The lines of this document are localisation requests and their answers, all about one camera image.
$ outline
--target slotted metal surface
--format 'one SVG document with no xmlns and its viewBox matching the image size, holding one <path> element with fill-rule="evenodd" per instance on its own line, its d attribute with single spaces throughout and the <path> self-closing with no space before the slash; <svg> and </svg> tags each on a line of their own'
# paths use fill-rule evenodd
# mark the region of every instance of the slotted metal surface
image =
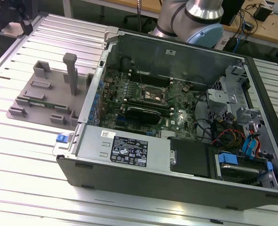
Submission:
<svg viewBox="0 0 278 226">
<path fill-rule="evenodd" d="M 278 225 L 278 206 L 240 212 L 73 187 L 52 153 L 57 134 L 70 131 L 6 117 L 38 59 L 64 71 L 62 56 L 73 52 L 78 72 L 94 73 L 105 29 L 49 15 L 0 60 L 0 226 Z"/>
<path fill-rule="evenodd" d="M 278 64 L 259 59 L 254 59 L 254 61 L 278 117 Z M 252 89 L 249 93 L 253 107 L 259 109 Z"/>
</svg>

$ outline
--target warning label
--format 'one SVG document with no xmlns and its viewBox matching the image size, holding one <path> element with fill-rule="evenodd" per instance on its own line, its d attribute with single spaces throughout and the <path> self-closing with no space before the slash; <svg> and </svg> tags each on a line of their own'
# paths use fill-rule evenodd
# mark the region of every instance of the warning label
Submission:
<svg viewBox="0 0 278 226">
<path fill-rule="evenodd" d="M 144 140 L 114 137 L 110 159 L 113 162 L 134 166 L 147 166 L 147 146 Z"/>
</svg>

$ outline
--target white sticker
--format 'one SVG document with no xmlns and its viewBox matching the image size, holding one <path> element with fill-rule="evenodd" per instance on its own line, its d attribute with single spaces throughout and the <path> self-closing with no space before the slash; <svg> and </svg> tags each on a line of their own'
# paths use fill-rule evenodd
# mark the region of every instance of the white sticker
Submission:
<svg viewBox="0 0 278 226">
<path fill-rule="evenodd" d="M 103 130 L 101 131 L 101 136 L 113 139 L 116 136 L 116 133 Z"/>
<path fill-rule="evenodd" d="M 167 49 L 165 54 L 174 56 L 174 55 L 176 55 L 176 51 Z"/>
<path fill-rule="evenodd" d="M 146 163 L 147 161 L 145 159 L 138 159 L 138 162 Z"/>
</svg>

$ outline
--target desk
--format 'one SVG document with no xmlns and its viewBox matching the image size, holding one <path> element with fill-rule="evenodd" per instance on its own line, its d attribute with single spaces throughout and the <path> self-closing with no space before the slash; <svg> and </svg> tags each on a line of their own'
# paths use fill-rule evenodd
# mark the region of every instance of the desk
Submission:
<svg viewBox="0 0 278 226">
<path fill-rule="evenodd" d="M 73 18 L 72 0 L 63 0 L 65 17 Z M 101 6 L 116 8 L 123 11 L 137 13 L 137 0 L 82 0 Z M 159 0 L 142 0 L 141 14 L 152 18 L 158 18 L 161 10 Z"/>
<path fill-rule="evenodd" d="M 258 4 L 261 2 L 262 0 L 246 0 L 242 8 L 245 8 L 249 4 Z M 256 8 L 251 8 L 248 9 L 247 11 L 253 15 L 254 12 L 256 11 Z M 245 13 L 245 20 L 255 25 L 255 21 L 251 18 L 251 16 L 248 13 Z M 264 22 L 258 20 L 257 23 L 258 23 L 257 31 L 254 34 L 248 36 L 247 40 L 278 48 L 278 15 L 275 14 L 269 15 Z M 222 38 L 223 43 L 229 40 L 229 38 L 232 37 L 235 32 L 237 32 L 239 26 L 240 26 L 240 16 L 236 16 L 231 26 L 225 26 L 225 25 L 223 26 L 225 30 L 224 36 Z"/>
<path fill-rule="evenodd" d="M 66 17 L 73 17 L 73 9 L 71 8 L 72 0 L 63 0 L 64 11 Z M 132 13 L 137 13 L 137 1 L 136 0 L 83 0 L 86 2 L 98 4 L 101 6 L 116 8 Z M 260 3 L 262 0 L 246 0 L 243 4 L 245 8 L 249 4 Z M 153 18 L 158 18 L 158 14 L 161 10 L 159 0 L 142 0 L 141 14 Z M 255 8 L 248 10 L 252 15 L 255 12 Z M 255 21 L 246 13 L 245 20 L 255 24 Z M 265 22 L 258 22 L 258 30 L 250 35 L 247 40 L 256 42 L 263 45 L 278 48 L 278 15 L 270 15 Z M 234 35 L 239 27 L 240 19 L 236 17 L 231 26 L 224 26 L 224 37 L 221 41 L 226 42 L 230 37 Z"/>
</svg>

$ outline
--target workbench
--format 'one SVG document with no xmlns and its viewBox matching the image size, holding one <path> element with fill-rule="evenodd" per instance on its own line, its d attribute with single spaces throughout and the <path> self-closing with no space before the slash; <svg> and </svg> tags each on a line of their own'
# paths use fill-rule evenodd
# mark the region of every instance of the workbench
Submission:
<svg viewBox="0 0 278 226">
<path fill-rule="evenodd" d="M 71 7 L 72 0 L 63 0 L 64 12 L 66 17 L 73 17 L 73 8 Z M 137 1 L 136 0 L 82 0 L 94 4 L 98 4 L 105 7 L 116 8 L 124 11 L 128 11 L 131 13 L 137 13 Z M 246 0 L 243 4 L 242 8 L 245 8 L 249 4 L 261 3 L 262 0 Z M 159 0 L 142 0 L 142 10 L 141 14 L 153 18 L 158 18 L 158 14 L 160 13 L 161 6 Z M 256 8 L 251 8 L 248 10 L 252 15 L 254 14 Z M 250 16 L 246 13 L 245 20 L 255 24 L 255 21 L 250 18 Z M 219 49 L 222 49 L 226 40 L 234 35 L 234 33 L 238 30 L 240 23 L 240 17 L 237 16 L 233 21 L 231 26 L 224 26 L 224 37 L 220 40 L 220 43 L 224 43 L 224 45 L 219 46 Z M 278 48 L 278 15 L 270 15 L 266 19 L 265 22 L 258 21 L 258 29 L 257 31 L 248 36 L 247 41 L 252 41 L 255 43 L 267 45 L 270 47 Z"/>
<path fill-rule="evenodd" d="M 57 134 L 73 131 L 8 119 L 6 112 L 37 60 L 65 72 L 63 55 L 75 53 L 79 75 L 94 73 L 107 27 L 49 15 L 36 18 L 33 28 L 0 59 L 0 226 L 278 225 L 278 206 L 224 210 L 69 185 L 53 147 Z M 278 65 L 254 61 L 278 115 Z"/>
</svg>

